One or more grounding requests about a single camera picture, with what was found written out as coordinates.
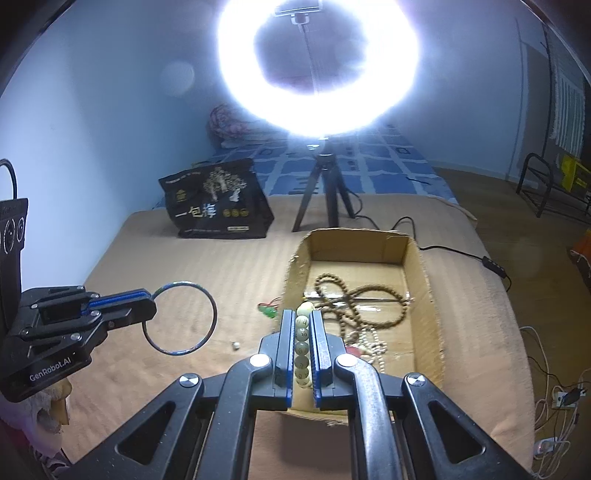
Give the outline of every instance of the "blue wall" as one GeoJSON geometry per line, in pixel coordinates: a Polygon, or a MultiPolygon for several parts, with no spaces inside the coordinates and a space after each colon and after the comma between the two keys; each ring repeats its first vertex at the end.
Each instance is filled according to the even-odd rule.
{"type": "Polygon", "coordinates": [[[0,98],[0,158],[30,200],[24,288],[83,283],[125,219],[159,201],[158,178],[213,151],[215,22],[192,20],[215,13],[196,5],[77,0],[17,69],[0,98]],[[194,83],[169,96],[162,72],[178,60],[194,83]]]}
{"type": "MultiPolygon", "coordinates": [[[[525,44],[543,51],[540,21],[517,0],[403,0],[402,8],[421,61],[391,118],[436,166],[497,177],[512,166],[518,175],[529,84],[548,82],[527,77],[525,44]]],[[[547,105],[547,94],[536,101],[547,105]]]]}

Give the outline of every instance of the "metal rack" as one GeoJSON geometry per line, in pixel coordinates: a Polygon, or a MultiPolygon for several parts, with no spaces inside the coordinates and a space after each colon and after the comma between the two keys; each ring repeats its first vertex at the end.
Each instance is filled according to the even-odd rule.
{"type": "Polygon", "coordinates": [[[591,197],[588,197],[587,199],[581,199],[580,197],[573,195],[568,190],[562,188],[562,186],[555,180],[552,165],[550,165],[550,163],[548,163],[536,153],[529,153],[526,156],[523,163],[523,168],[521,169],[521,177],[519,178],[519,183],[517,184],[515,192],[517,194],[523,193],[523,195],[534,205],[534,207],[537,209],[535,215],[538,218],[546,210],[548,212],[556,213],[558,215],[586,223],[587,225],[591,225],[591,215],[589,214],[589,209],[591,207],[591,197]],[[547,173],[537,168],[530,167],[530,160],[532,158],[542,162],[542,164],[547,169],[547,173]],[[523,188],[525,175],[528,171],[535,175],[535,177],[545,186],[544,193],[541,194],[534,190],[523,188]],[[564,202],[558,198],[551,199],[550,193],[552,190],[558,190],[562,194],[573,198],[575,202],[564,202]]]}

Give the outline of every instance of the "blue checkered bed sheet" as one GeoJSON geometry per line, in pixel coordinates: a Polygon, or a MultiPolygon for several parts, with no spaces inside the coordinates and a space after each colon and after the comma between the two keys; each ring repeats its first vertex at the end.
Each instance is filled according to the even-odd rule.
{"type": "MultiPolygon", "coordinates": [[[[335,138],[333,145],[345,183],[355,193],[436,195],[457,203],[446,181],[392,125],[335,138]]],[[[291,153],[287,141],[221,148],[206,163],[248,157],[267,196],[302,194],[314,166],[313,153],[291,153]]],[[[323,192],[320,179],[315,193],[323,192]]]]}

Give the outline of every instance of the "tripod leg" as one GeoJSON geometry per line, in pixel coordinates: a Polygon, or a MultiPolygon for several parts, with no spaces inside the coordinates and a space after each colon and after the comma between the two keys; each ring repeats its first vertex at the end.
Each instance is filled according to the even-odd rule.
{"type": "Polygon", "coordinates": [[[336,169],[336,185],[339,189],[340,197],[343,199],[343,203],[345,204],[347,214],[349,215],[349,218],[355,218],[355,211],[353,210],[353,204],[351,204],[351,197],[349,197],[349,192],[347,191],[345,180],[343,178],[343,173],[341,172],[338,165],[335,165],[334,168],[336,169]]]}
{"type": "Polygon", "coordinates": [[[329,215],[329,228],[339,227],[339,204],[337,203],[337,174],[333,168],[322,170],[324,180],[324,195],[326,196],[326,210],[329,215]]]}
{"type": "Polygon", "coordinates": [[[308,208],[308,204],[310,203],[310,199],[312,198],[312,194],[314,193],[314,189],[318,183],[320,170],[321,167],[318,165],[318,162],[316,162],[314,168],[312,168],[312,171],[310,172],[310,178],[308,179],[308,184],[304,190],[304,197],[301,200],[300,209],[298,210],[297,216],[295,217],[294,227],[291,229],[292,232],[297,232],[300,230],[301,221],[304,219],[304,214],[306,213],[306,209],[308,208]]]}

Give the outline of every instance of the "bead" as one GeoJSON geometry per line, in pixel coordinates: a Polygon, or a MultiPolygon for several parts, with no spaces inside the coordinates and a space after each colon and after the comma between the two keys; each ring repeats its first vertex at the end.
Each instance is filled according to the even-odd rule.
{"type": "Polygon", "coordinates": [[[308,357],[303,355],[298,355],[294,360],[294,366],[296,368],[308,368],[309,364],[310,361],[308,360],[308,357]]]}
{"type": "Polygon", "coordinates": [[[305,342],[308,339],[309,333],[307,328],[298,328],[295,331],[295,339],[299,342],[305,342]]]}
{"type": "Polygon", "coordinates": [[[309,317],[310,313],[312,313],[312,310],[314,310],[314,304],[310,301],[305,301],[297,308],[295,312],[298,314],[298,316],[303,315],[304,317],[309,317]]]}
{"type": "Polygon", "coordinates": [[[296,368],[294,371],[294,375],[296,378],[302,380],[310,376],[310,371],[307,368],[296,368]]]}
{"type": "Polygon", "coordinates": [[[308,317],[300,315],[299,317],[296,317],[295,328],[308,328],[309,323],[310,321],[308,320],[308,317]]]}
{"type": "Polygon", "coordinates": [[[308,383],[310,383],[310,377],[306,377],[306,378],[296,378],[295,381],[297,382],[297,384],[301,387],[307,387],[308,383]]]}
{"type": "Polygon", "coordinates": [[[310,351],[310,347],[306,342],[297,342],[294,350],[296,355],[306,355],[310,351]]]}

